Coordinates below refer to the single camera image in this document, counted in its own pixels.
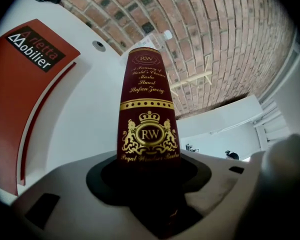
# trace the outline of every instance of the rw logo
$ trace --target rw logo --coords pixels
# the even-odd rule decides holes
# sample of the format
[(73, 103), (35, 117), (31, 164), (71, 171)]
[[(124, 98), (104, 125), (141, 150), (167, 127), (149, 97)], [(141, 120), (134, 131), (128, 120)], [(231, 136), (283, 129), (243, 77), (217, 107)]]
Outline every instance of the rw logo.
[(160, 63), (158, 57), (153, 56), (149, 53), (143, 53), (141, 55), (137, 55), (132, 60), (135, 64), (142, 64), (142, 65), (157, 65)]
[(140, 61), (152, 61), (153, 59), (153, 57), (140, 56)]
[(159, 129), (148, 129), (148, 130), (141, 130), (141, 139), (144, 141), (151, 141), (156, 140), (159, 136), (160, 130)]

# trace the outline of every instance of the black rubber mount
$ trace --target black rubber mount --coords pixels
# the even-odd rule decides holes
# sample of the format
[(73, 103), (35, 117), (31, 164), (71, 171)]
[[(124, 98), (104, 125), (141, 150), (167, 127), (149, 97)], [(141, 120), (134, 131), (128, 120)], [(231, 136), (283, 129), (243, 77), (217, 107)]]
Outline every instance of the black rubber mount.
[[(122, 187), (123, 175), (117, 168), (116, 158), (114, 155), (93, 166), (86, 175), (86, 184), (102, 202), (112, 206), (128, 206), (128, 195)], [(184, 193), (199, 191), (211, 175), (207, 165), (181, 154), (180, 179)]]

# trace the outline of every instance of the gold lettering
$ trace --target gold lettering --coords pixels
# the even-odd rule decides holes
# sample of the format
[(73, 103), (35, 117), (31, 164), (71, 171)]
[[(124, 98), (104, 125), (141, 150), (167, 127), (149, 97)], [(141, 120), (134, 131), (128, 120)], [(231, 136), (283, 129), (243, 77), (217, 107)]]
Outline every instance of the gold lettering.
[(152, 93), (152, 92), (159, 92), (160, 94), (163, 94), (165, 91), (162, 90), (162, 89), (154, 88), (153, 86), (149, 86), (148, 92), (149, 92), (149, 93)]
[(142, 71), (135, 71), (132, 72), (132, 75), (138, 75), (138, 74), (149, 74), (148, 70), (142, 70)]
[(153, 57), (140, 56), (140, 60), (142, 61), (152, 61)]
[(147, 140), (152, 140), (154, 137), (157, 139), (158, 138), (158, 135), (159, 135), (159, 130), (154, 130), (154, 129), (151, 129), (151, 130), (141, 130), (142, 132), (142, 137), (141, 139), (147, 139)]
[(147, 75), (142, 75), (142, 76), (140, 76), (140, 79), (155, 79), (152, 75), (149, 75), (149, 76), (147, 76)]
[(150, 71), (150, 74), (153, 74), (153, 75), (159, 76), (159, 77), (163, 77), (163, 78), (166, 77), (164, 74), (159, 74), (159, 73), (157, 73), (155, 70)]
[(138, 85), (155, 85), (156, 81), (154, 82), (147, 82), (146, 80), (140, 80), (140, 82), (138, 83)]
[(137, 156), (135, 157), (127, 157), (125, 154), (121, 156), (121, 160), (126, 160), (127, 163), (129, 162), (135, 162), (137, 160)]
[(174, 152), (174, 154), (168, 153), (168, 154), (164, 157), (164, 159), (165, 159), (165, 160), (168, 160), (168, 159), (178, 158), (179, 156), (180, 156), (180, 154), (177, 154), (176, 152)]
[(139, 88), (132, 87), (130, 89), (130, 93), (139, 93), (139, 92), (146, 92), (146, 91), (148, 91), (148, 88), (143, 88), (142, 86), (140, 86)]
[(150, 158), (147, 158), (145, 155), (139, 155), (138, 160), (139, 160), (139, 162), (153, 162), (153, 161), (162, 161), (163, 158), (162, 157), (156, 157), (156, 156), (152, 156)]
[(148, 130), (148, 132), (150, 134), (151, 139), (153, 139), (154, 137), (158, 138), (158, 134), (159, 134), (159, 130), (158, 129), (156, 131), (154, 129)]
[(145, 139), (145, 137), (146, 137), (148, 140), (150, 140), (149, 137), (148, 137), (148, 131), (147, 131), (147, 130), (141, 130), (141, 132), (142, 132), (142, 139), (143, 139), (143, 140)]

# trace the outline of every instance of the gold border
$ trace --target gold border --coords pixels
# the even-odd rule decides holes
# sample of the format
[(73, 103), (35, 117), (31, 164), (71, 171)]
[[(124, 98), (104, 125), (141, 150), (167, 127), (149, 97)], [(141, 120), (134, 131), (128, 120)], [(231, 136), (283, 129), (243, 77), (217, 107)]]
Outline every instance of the gold border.
[(122, 102), (120, 104), (120, 111), (134, 108), (164, 108), (171, 110), (175, 109), (174, 104), (171, 101), (158, 98), (137, 98)]
[(166, 100), (166, 99), (161, 99), (161, 98), (135, 98), (135, 99), (126, 100), (124, 102), (121, 102), (120, 104), (127, 103), (127, 102), (143, 101), (143, 100), (147, 100), (147, 101), (150, 101), (150, 100), (151, 101), (159, 101), (159, 102), (166, 102), (166, 103), (173, 104), (172, 101)]
[[(143, 139), (141, 139), (139, 137), (139, 132), (140, 132), (140, 130), (142, 130), (146, 126), (154, 126), (154, 127), (159, 128), (160, 131), (161, 131), (161, 137), (158, 140), (152, 141), (152, 142), (151, 141), (146, 142)], [(166, 138), (166, 132), (165, 132), (165, 129), (162, 127), (162, 125), (157, 123), (157, 122), (145, 122), (145, 123), (139, 124), (135, 128), (134, 136), (135, 136), (136, 141), (139, 142), (141, 145), (146, 146), (146, 147), (148, 147), (148, 146), (154, 147), (154, 146), (156, 146), (156, 145), (158, 145), (158, 144), (160, 144), (161, 142), (164, 141), (164, 139)]]
[(132, 51), (129, 52), (129, 54), (132, 54), (132, 53), (138, 52), (138, 51), (151, 51), (151, 52), (155, 52), (155, 53), (161, 55), (161, 53), (159, 51), (152, 49), (152, 48), (145, 48), (145, 47), (133, 49)]

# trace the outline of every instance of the crown emblem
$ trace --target crown emblem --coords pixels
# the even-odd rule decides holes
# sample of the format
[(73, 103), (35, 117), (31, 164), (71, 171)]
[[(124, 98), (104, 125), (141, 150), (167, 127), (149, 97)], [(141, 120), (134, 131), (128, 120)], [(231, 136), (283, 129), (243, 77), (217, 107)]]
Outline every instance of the crown emblem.
[(146, 123), (146, 122), (155, 122), (159, 123), (160, 115), (157, 113), (152, 113), (151, 111), (148, 111), (147, 113), (142, 113), (139, 115), (140, 123)]

